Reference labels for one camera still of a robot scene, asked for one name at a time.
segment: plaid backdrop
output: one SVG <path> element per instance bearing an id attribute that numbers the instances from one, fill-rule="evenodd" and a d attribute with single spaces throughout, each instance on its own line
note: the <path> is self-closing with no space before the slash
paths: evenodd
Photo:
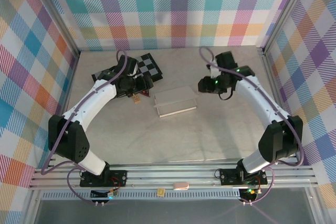
<path id="1" fill-rule="evenodd" d="M 74 56 L 40 0 L 0 0 L 0 223 L 17 223 Z"/>
<path id="2" fill-rule="evenodd" d="M 80 49 L 103 50 L 254 45 L 275 0 L 54 2 Z"/>
<path id="3" fill-rule="evenodd" d="M 303 119 L 305 162 L 336 221 L 336 0 L 299 0 L 270 53 L 286 109 Z"/>

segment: small yellow object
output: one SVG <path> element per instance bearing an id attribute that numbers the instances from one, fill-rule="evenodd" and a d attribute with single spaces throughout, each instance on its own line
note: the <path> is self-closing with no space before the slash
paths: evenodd
<path id="1" fill-rule="evenodd" d="M 156 195 L 159 196 L 159 197 L 164 197 L 165 189 L 164 188 L 158 188 L 157 190 L 158 191 L 157 191 Z"/>
<path id="2" fill-rule="evenodd" d="M 134 95 L 132 96 L 132 98 L 133 98 L 134 103 L 139 103 L 139 102 L 141 102 L 141 101 L 140 101 L 140 98 L 139 98 L 138 95 L 136 95 L 136 94 L 134 94 Z"/>

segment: small wooden block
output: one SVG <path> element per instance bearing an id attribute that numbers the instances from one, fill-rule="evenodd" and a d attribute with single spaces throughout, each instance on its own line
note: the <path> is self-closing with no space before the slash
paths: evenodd
<path id="1" fill-rule="evenodd" d="M 157 190 L 158 191 L 157 191 L 156 195 L 159 196 L 159 197 L 164 197 L 165 189 L 164 188 L 158 188 Z"/>
<path id="2" fill-rule="evenodd" d="M 140 98 L 138 97 L 137 94 L 134 94 L 134 95 L 132 96 L 132 98 L 133 98 L 134 103 L 139 103 L 139 102 L 141 102 L 141 100 L 140 100 Z"/>

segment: black mount plate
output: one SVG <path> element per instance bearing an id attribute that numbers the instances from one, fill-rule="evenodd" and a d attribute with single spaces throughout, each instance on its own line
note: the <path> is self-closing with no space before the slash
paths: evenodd
<path id="1" fill-rule="evenodd" d="M 107 179 L 103 179 L 102 177 L 98 177 L 89 172 L 84 172 L 81 174 L 80 187 L 124 187 L 127 181 L 127 171 L 126 170 L 110 170 L 109 177 Z"/>
<path id="2" fill-rule="evenodd" d="M 220 184 L 222 186 L 231 186 L 231 185 L 259 185 L 257 177 L 260 179 L 261 185 L 267 185 L 266 173 L 260 171 L 258 175 L 252 177 L 251 179 L 246 179 L 242 181 L 237 176 L 237 169 L 220 169 L 219 177 L 221 178 Z"/>

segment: white table surface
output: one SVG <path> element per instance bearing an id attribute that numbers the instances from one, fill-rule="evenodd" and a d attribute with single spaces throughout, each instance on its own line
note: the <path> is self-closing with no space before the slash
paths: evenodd
<path id="1" fill-rule="evenodd" d="M 249 65 L 271 95 L 254 46 L 212 50 L 215 55 L 231 50 L 238 65 Z M 150 98 L 139 94 L 139 104 L 132 98 L 114 99 L 98 113 L 86 131 L 97 156 L 109 164 L 157 163 L 241 158 L 256 150 L 264 129 L 246 100 L 237 93 L 222 101 L 215 94 L 198 92 L 199 80 L 209 75 L 198 48 L 134 50 L 128 55 L 138 57 L 148 52 L 162 70 L 163 79 L 154 83 Z M 69 108 L 92 88 L 91 74 L 116 64 L 115 54 L 82 52 Z M 190 86 L 199 95 L 197 109 L 159 118 L 153 94 L 183 86 Z"/>

